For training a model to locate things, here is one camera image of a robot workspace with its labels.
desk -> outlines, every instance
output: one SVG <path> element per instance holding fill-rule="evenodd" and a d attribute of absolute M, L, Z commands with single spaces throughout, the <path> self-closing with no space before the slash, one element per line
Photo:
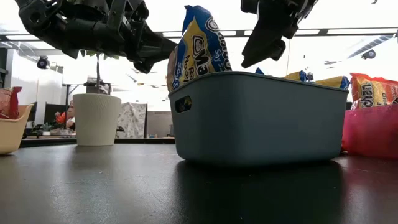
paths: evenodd
<path fill-rule="evenodd" d="M 47 146 L 0 157 L 1 223 L 396 223 L 398 162 L 219 169 L 173 144 Z"/>

pink basket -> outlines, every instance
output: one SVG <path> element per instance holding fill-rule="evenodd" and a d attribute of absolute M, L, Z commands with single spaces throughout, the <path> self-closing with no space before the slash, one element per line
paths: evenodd
<path fill-rule="evenodd" d="M 398 159 L 398 105 L 346 111 L 341 148 L 350 155 Z"/>

red snack bag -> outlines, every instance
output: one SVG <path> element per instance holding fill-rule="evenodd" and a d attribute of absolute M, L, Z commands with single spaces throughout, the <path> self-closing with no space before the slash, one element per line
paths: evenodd
<path fill-rule="evenodd" d="M 398 159 L 398 105 L 347 110 L 341 149 L 350 155 Z"/>
<path fill-rule="evenodd" d="M 353 109 L 398 103 L 398 82 L 351 73 Z"/>
<path fill-rule="evenodd" d="M 18 119 L 18 96 L 22 87 L 0 89 L 0 118 Z"/>

blue snack bag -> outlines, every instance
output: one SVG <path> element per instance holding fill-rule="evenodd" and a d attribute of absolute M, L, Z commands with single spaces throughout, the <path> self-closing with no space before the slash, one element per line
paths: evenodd
<path fill-rule="evenodd" d="M 175 62 L 170 60 L 175 65 L 171 71 L 173 77 L 168 79 L 169 91 L 200 75 L 231 71 L 225 39 L 211 13 L 201 6 L 185 6 L 185 9 L 183 37 L 173 52 L 175 56 L 170 55 L 175 57 Z"/>

white wall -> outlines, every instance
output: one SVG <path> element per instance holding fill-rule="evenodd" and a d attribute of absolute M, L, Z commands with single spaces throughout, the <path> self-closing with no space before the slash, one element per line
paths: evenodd
<path fill-rule="evenodd" d="M 12 57 L 11 86 L 21 86 L 18 93 L 20 105 L 37 102 L 36 124 L 44 122 L 45 104 L 64 104 L 62 100 L 62 74 L 53 70 L 41 70 L 36 63 L 18 55 Z"/>

